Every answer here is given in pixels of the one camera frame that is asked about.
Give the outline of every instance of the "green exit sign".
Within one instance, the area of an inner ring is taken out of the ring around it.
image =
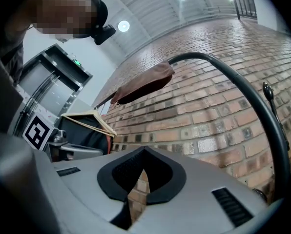
[[[78,66],[81,66],[81,63],[77,60],[73,60]]]

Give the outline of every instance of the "black lever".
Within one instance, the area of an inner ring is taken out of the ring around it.
[[[289,142],[288,142],[288,139],[287,139],[287,136],[284,132],[284,129],[283,129],[283,126],[279,120],[279,117],[278,117],[278,114],[277,114],[277,111],[276,111],[276,107],[274,105],[274,102],[273,102],[273,90],[272,88],[269,86],[269,84],[267,82],[263,82],[263,92],[264,92],[264,95],[266,97],[266,99],[269,101],[269,104],[270,104],[270,107],[271,107],[271,111],[273,112],[273,114],[275,115],[279,125],[280,125],[280,128],[282,130],[282,133],[283,133],[283,136],[284,136],[284,139],[286,141],[286,144],[287,144],[287,150],[290,150],[290,145],[289,145]]]

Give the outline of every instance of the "brown pouch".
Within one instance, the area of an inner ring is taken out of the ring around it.
[[[111,104],[127,104],[155,92],[169,83],[174,73],[168,61],[163,61],[119,87]]]

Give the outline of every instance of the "white ceiling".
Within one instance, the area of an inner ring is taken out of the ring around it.
[[[235,15],[230,0],[103,0],[108,7],[107,24],[116,29],[130,23],[127,32],[116,34],[101,45],[117,65],[140,48],[177,28],[214,17]]]

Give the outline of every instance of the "black cloth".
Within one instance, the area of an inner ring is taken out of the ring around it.
[[[86,115],[69,117],[92,127],[102,128],[94,116]],[[58,128],[66,131],[66,139],[69,143],[100,149],[102,150],[103,155],[107,155],[108,142],[105,134],[72,122],[65,117],[61,117]]]

